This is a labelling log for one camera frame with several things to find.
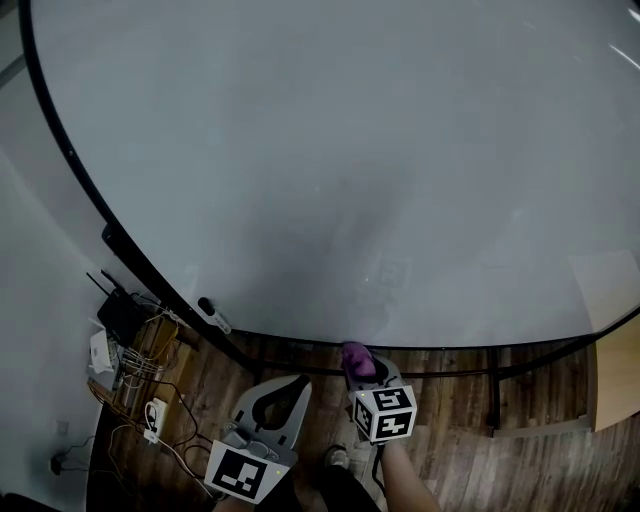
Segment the wall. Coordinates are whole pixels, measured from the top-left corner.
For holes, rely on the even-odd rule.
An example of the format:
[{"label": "wall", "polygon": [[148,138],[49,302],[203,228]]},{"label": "wall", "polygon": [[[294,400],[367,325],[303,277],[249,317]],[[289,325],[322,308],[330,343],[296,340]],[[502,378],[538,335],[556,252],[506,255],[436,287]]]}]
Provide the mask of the wall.
[{"label": "wall", "polygon": [[[0,74],[19,58],[17,13],[0,19]],[[140,284],[102,243],[104,221],[66,166],[26,69],[0,84],[0,492],[84,510],[83,472],[55,476],[49,459],[95,432],[86,387],[87,321],[104,295],[85,272]],[[69,423],[66,436],[56,421]],[[89,448],[74,451],[88,461]]]}]

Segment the wooden floor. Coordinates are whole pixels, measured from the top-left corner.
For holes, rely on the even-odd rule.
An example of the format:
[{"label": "wooden floor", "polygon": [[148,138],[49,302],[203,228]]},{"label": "wooden floor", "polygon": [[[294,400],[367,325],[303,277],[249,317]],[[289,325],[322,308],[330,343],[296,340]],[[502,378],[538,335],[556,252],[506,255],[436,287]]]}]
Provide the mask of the wooden floor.
[{"label": "wooden floor", "polygon": [[[191,385],[181,389],[202,435],[219,437],[237,398],[253,377],[209,343],[194,336],[199,347]],[[258,340],[236,339],[251,353]],[[555,346],[535,345],[500,351],[500,364],[524,362]],[[385,352],[402,371],[463,370],[486,366],[485,352],[476,350]],[[269,341],[267,358],[314,366],[339,366],[335,349]],[[266,370],[263,380],[283,372]],[[386,510],[371,480],[373,452],[359,443],[344,412],[348,405],[343,379],[311,376],[311,404],[298,443],[294,468],[298,498],[305,510],[323,511],[311,485],[324,450],[344,444],[352,470]],[[485,376],[409,381],[418,400],[418,417],[407,448],[416,470],[433,490],[444,511],[601,511],[622,510],[630,491],[640,483],[640,418],[630,418],[600,433],[569,433],[526,439],[492,439],[486,427],[489,382]],[[586,412],[586,355],[577,353],[530,374],[503,382],[504,427],[536,426],[575,419]],[[106,456],[113,416],[103,413],[92,469],[112,470]],[[185,437],[193,423],[184,413]],[[204,491],[183,471],[170,452],[147,445],[133,428],[115,433],[113,454],[125,477],[136,483],[127,496],[112,474],[92,473],[88,510],[210,510]],[[187,460],[204,473],[205,450],[191,449]]]}]

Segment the shoe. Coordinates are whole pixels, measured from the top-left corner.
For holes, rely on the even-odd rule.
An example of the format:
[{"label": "shoe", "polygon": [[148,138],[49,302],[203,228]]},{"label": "shoe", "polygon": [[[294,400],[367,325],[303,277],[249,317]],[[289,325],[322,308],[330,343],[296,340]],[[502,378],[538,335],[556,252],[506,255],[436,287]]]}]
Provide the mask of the shoe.
[{"label": "shoe", "polygon": [[340,466],[349,469],[349,456],[344,446],[334,445],[324,454],[324,467]]}]

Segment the white box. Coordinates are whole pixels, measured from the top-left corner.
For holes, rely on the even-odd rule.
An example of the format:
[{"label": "white box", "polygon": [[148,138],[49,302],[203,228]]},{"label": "white box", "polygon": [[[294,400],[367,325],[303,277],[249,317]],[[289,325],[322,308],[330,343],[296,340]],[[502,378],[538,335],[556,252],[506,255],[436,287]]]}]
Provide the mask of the white box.
[{"label": "white box", "polygon": [[354,392],[353,421],[372,443],[410,436],[417,412],[411,386]]}]

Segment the white plug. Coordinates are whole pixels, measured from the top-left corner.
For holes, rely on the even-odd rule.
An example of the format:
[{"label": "white plug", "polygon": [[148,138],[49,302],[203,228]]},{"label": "white plug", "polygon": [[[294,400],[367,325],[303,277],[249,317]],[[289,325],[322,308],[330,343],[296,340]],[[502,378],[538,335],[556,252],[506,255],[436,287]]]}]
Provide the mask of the white plug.
[{"label": "white plug", "polygon": [[144,406],[144,416],[147,422],[144,437],[152,443],[157,443],[162,434],[162,427],[167,417],[167,408],[167,403],[159,398],[154,398]]}]

